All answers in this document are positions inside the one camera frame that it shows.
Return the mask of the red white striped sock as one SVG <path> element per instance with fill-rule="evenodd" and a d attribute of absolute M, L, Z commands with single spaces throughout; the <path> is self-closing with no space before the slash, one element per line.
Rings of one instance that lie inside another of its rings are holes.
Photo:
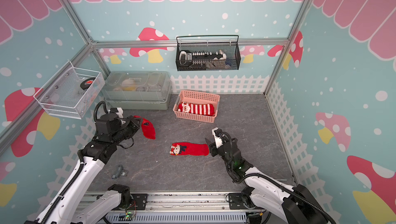
<path fill-rule="evenodd" d="M 182 102 L 178 105 L 176 110 L 178 112 L 203 115 L 203 116 L 215 116 L 216 113 L 215 108 L 211 103 L 195 104 L 195 103 Z"/>

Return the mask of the red doll face sock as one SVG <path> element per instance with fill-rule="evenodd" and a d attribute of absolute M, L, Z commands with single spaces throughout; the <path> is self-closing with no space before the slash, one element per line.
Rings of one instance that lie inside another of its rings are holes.
<path fill-rule="evenodd" d="M 208 156 L 209 147 L 207 144 L 195 144 L 189 142 L 173 143 L 170 149 L 173 156 Z"/>

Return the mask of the plain red sock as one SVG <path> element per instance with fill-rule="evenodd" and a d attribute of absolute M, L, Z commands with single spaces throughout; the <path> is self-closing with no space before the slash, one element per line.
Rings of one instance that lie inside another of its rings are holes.
<path fill-rule="evenodd" d="M 150 121 L 148 121 L 145 118 L 142 118 L 140 116 L 135 115 L 134 118 L 142 119 L 141 129 L 142 129 L 143 135 L 148 139 L 155 140 L 156 139 L 156 131 L 155 131 L 153 124 Z"/>

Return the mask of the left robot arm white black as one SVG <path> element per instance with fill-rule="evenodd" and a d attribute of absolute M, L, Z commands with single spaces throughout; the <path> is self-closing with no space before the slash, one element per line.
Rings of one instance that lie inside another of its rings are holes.
<path fill-rule="evenodd" d="M 115 208 L 127 211 L 135 205 L 130 188 L 112 185 L 99 199 L 77 213 L 86 191 L 111 156 L 125 140 L 132 140 L 143 124 L 141 117 L 124 117 L 121 108 L 107 109 L 100 101 L 94 109 L 95 134 L 77 152 L 78 161 L 70 177 L 34 224 L 95 224 Z"/>

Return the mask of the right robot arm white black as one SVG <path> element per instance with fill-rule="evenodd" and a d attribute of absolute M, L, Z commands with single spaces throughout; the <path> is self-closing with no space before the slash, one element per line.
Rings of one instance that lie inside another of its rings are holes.
<path fill-rule="evenodd" d="M 242 157 L 237 139 L 222 129 L 212 129 L 212 135 L 214 142 L 206 139 L 209 152 L 220 156 L 234 183 L 245 184 L 241 194 L 247 208 L 265 209 L 288 224 L 335 223 L 305 186 L 283 184 L 261 172 Z"/>

